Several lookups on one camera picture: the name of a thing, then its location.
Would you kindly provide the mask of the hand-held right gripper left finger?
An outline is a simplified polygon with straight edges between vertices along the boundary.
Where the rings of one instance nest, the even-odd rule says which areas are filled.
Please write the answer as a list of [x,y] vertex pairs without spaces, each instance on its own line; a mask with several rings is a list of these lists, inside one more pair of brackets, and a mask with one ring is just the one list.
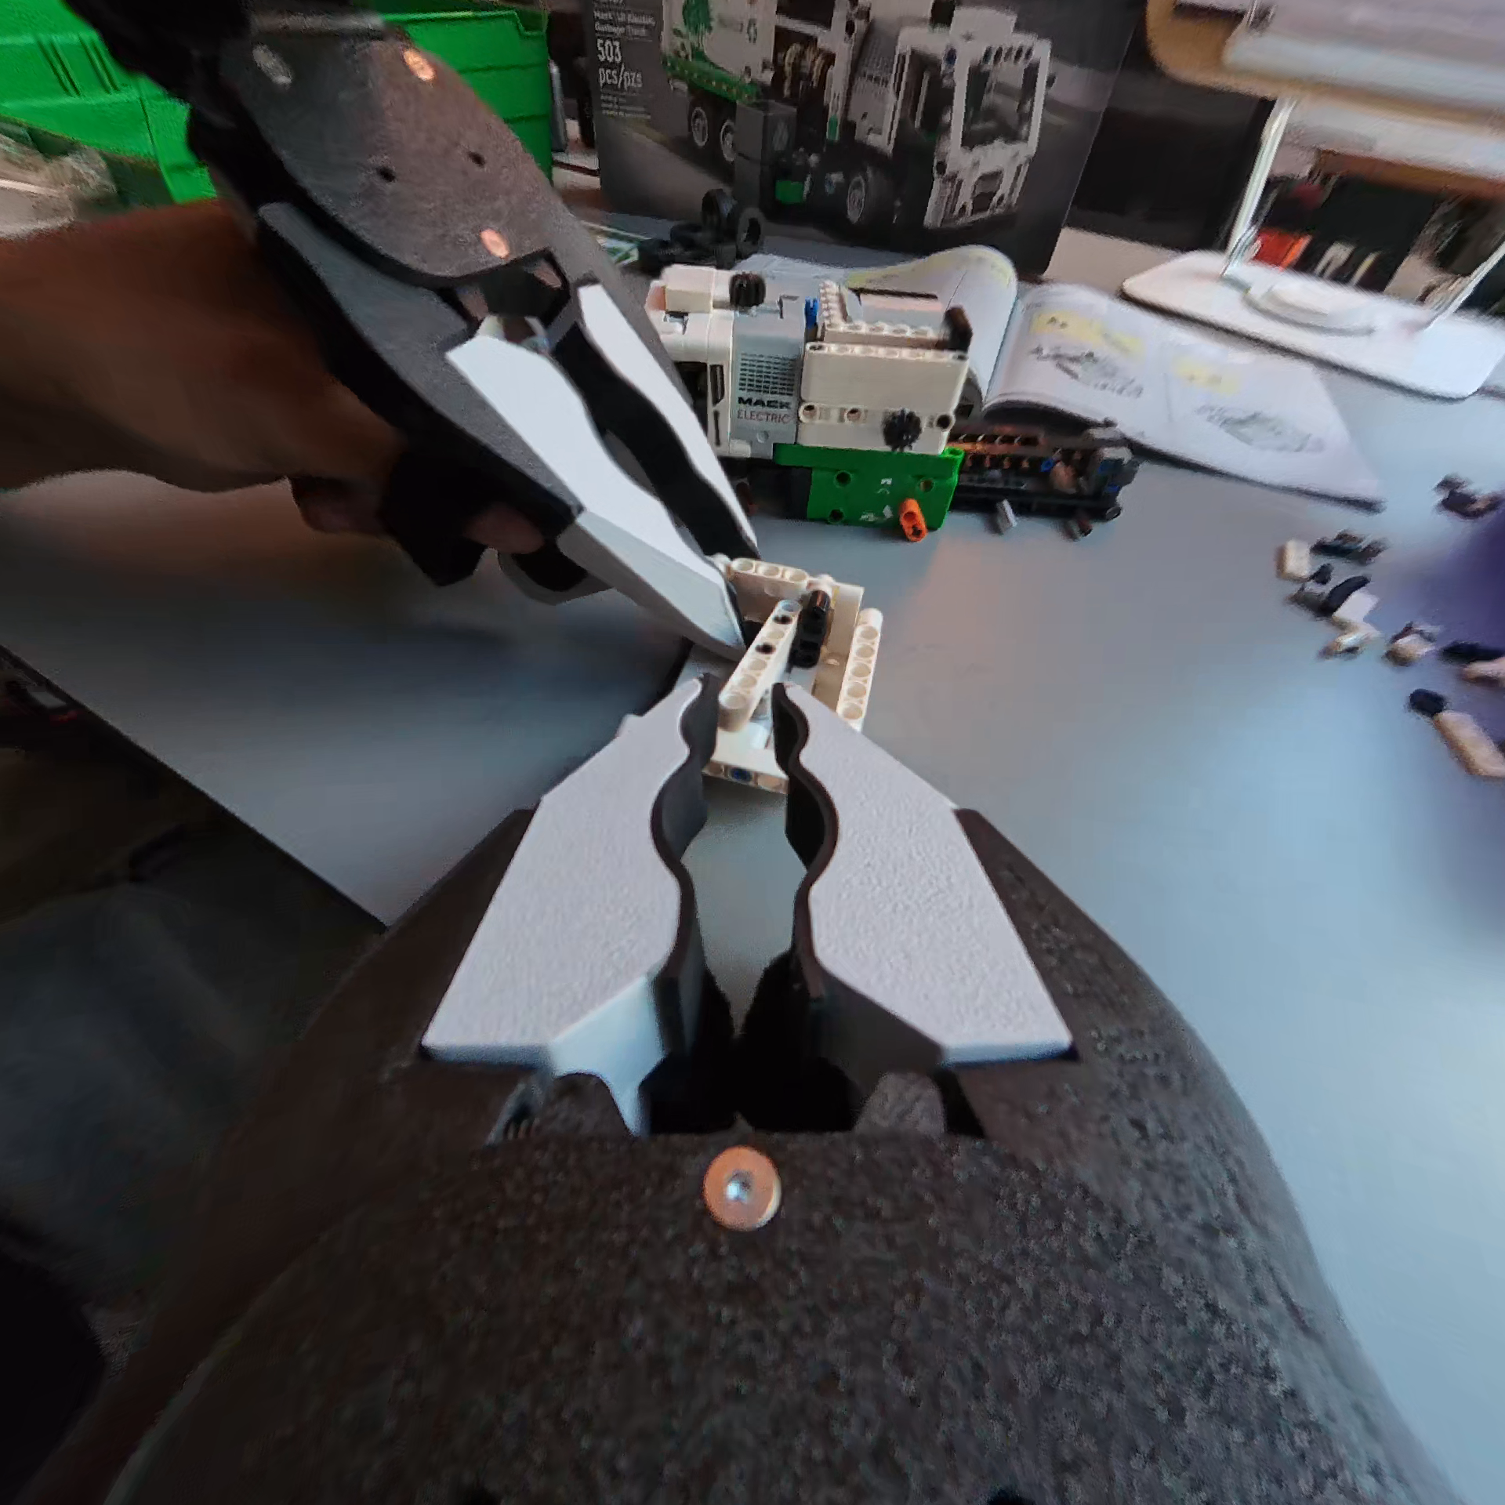
[[601,1081],[651,1127],[649,1077],[701,1034],[705,961],[685,853],[706,823],[710,677],[671,690],[533,808],[422,1038],[438,1061]]

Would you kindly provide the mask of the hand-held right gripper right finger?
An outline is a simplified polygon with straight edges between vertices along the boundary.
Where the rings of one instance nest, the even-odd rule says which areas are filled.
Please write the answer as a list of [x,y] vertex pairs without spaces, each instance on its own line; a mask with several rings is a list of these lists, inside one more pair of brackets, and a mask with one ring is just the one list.
[[1065,1059],[1067,1018],[995,882],[979,814],[798,686],[774,692],[805,1034],[866,1104],[887,1075]]

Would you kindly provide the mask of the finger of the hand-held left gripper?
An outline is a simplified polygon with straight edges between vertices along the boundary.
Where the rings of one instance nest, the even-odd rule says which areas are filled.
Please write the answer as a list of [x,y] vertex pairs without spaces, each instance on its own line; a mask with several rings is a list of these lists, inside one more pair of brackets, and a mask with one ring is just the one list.
[[611,290],[585,280],[552,323],[552,359],[597,430],[619,443],[669,516],[706,556],[755,557],[758,539],[731,480],[653,330]]
[[447,355],[470,387],[511,423],[529,459],[577,505],[558,536],[561,554],[611,590],[724,658],[744,647],[740,613],[714,554],[748,554],[749,527],[717,459],[710,496],[731,541],[694,543],[665,502],[613,457],[588,405],[552,359],[491,333]]

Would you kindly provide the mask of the white lego sub-assembly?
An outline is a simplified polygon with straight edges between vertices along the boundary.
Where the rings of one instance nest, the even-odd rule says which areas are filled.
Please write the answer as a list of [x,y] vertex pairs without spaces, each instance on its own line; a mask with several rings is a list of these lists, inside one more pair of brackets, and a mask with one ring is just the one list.
[[787,778],[776,756],[773,688],[807,690],[844,726],[860,731],[873,697],[882,613],[864,604],[862,586],[826,574],[753,557],[714,561],[740,611],[744,654],[733,665],[690,649],[671,686],[705,674],[723,681],[706,778],[783,797]]

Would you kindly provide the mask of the white and green lego truck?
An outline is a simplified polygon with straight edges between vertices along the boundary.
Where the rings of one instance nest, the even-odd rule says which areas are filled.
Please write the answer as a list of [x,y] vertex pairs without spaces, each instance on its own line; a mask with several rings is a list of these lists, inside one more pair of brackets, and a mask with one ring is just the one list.
[[712,448],[753,496],[810,522],[921,541],[954,505],[1084,538],[1122,513],[1138,459],[1113,427],[1050,427],[997,400],[1020,278],[988,247],[878,269],[755,258],[669,265],[645,312]]

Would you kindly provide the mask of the dark lego set box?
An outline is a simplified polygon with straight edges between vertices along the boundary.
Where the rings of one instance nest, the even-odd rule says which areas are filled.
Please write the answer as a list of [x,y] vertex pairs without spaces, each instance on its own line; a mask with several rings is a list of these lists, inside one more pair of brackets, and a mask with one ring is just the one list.
[[1127,2],[583,4],[611,210],[1040,274],[1144,15]]

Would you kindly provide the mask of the scattered small lego pieces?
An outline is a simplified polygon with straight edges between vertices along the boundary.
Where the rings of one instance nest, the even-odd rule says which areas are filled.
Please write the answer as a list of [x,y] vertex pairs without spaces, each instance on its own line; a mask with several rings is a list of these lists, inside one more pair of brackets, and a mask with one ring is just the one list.
[[[1333,532],[1319,539],[1285,539],[1274,552],[1274,574],[1292,588],[1290,602],[1326,624],[1328,660],[1362,656],[1382,645],[1382,660],[1411,670],[1437,660],[1457,674],[1459,686],[1502,692],[1502,643],[1450,636],[1437,622],[1411,618],[1394,633],[1382,633],[1375,611],[1371,568],[1387,550],[1384,538]],[[1504,749],[1479,719],[1452,695],[1428,686],[1405,697],[1411,717],[1430,726],[1459,767],[1479,781],[1502,783]]]

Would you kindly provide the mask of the person's left hand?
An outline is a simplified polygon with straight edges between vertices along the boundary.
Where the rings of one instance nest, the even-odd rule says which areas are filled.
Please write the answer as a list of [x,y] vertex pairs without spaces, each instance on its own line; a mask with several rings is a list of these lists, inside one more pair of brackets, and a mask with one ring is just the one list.
[[314,531],[384,536],[404,452],[224,204],[4,240],[4,489],[97,471],[199,495],[287,482]]

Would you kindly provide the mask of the green plastic bin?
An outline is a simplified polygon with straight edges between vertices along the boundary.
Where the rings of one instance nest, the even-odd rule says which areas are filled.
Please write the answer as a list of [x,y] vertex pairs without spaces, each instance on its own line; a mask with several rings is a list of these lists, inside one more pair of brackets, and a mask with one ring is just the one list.
[[[552,176],[568,142],[549,50],[549,15],[504,4],[370,4],[441,58]],[[2,4],[4,127],[43,147],[70,142],[106,160],[126,201],[212,199],[187,144],[187,106],[112,59],[99,34],[56,2]]]

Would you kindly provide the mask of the open instruction booklet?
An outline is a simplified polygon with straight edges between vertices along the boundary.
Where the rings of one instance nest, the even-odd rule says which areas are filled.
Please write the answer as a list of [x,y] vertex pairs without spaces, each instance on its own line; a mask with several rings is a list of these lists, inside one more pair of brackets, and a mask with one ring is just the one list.
[[1043,416],[1111,427],[1138,453],[1376,513],[1382,484],[1325,380],[1303,362],[1231,348],[1108,294],[1022,283],[1006,255],[964,246],[875,269],[755,255],[771,290],[837,280],[857,296],[932,294],[972,324],[966,427]]

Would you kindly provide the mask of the white document stand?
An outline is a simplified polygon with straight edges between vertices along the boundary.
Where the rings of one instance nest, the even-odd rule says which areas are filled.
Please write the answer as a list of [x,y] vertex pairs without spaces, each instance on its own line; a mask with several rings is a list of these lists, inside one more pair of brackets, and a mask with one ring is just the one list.
[[1147,4],[1156,63],[1181,83],[1273,104],[1224,251],[1131,276],[1145,308],[1292,351],[1430,400],[1502,391],[1502,323],[1466,299],[1493,249],[1437,307],[1348,289],[1255,256],[1262,199],[1292,118],[1319,149],[1502,185],[1502,4]]

